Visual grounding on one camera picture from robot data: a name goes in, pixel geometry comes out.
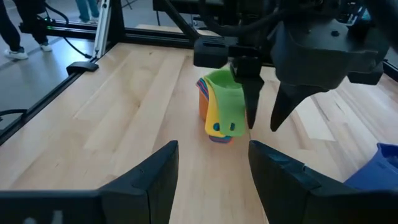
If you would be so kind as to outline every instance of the wooden tabletop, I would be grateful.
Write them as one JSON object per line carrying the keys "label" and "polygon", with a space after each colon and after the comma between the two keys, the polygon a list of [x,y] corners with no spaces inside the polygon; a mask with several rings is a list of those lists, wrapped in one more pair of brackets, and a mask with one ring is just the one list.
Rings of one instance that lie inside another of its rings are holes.
{"label": "wooden tabletop", "polygon": [[176,139],[177,191],[170,223],[265,223],[248,161],[260,140],[344,181],[398,143],[398,86],[354,85],[306,99],[280,129],[270,117],[279,82],[263,68],[257,121],[233,145],[212,143],[195,82],[211,71],[192,51],[118,44],[0,147],[0,189],[95,189]]}

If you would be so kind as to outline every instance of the jeans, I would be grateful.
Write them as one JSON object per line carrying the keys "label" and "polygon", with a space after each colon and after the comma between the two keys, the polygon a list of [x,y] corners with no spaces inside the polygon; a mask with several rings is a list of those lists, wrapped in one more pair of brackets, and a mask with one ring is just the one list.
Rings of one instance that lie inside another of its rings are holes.
{"label": "jeans", "polygon": [[[47,42],[48,40],[44,31],[45,27],[39,25],[36,13],[31,10],[34,8],[34,2],[25,0],[14,0],[14,2],[24,25],[31,30],[32,36],[37,43],[43,44]],[[18,51],[20,49],[21,37],[8,17],[4,0],[0,0],[0,35],[11,51]]]}
{"label": "jeans", "polygon": [[79,18],[83,22],[88,22],[90,20],[90,15],[88,14],[88,6],[90,7],[91,15],[95,18],[100,16],[96,0],[76,0],[77,8],[79,9]]}

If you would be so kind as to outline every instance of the sneaker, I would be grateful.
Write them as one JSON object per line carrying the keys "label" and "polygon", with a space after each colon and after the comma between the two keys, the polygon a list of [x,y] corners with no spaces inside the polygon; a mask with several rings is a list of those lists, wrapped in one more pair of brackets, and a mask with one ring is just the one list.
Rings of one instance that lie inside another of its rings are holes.
{"label": "sneaker", "polygon": [[91,24],[98,24],[99,17],[92,17],[90,21],[88,21]]}
{"label": "sneaker", "polygon": [[17,60],[24,60],[24,59],[28,58],[28,55],[27,55],[27,53],[25,53],[25,50],[23,47],[21,47],[16,52],[13,52],[11,50],[5,50],[4,56],[6,56],[7,58],[17,59]]}
{"label": "sneaker", "polygon": [[44,42],[43,44],[40,44],[40,48],[42,49],[42,51],[44,52],[50,52],[52,51],[52,47],[48,42]]}

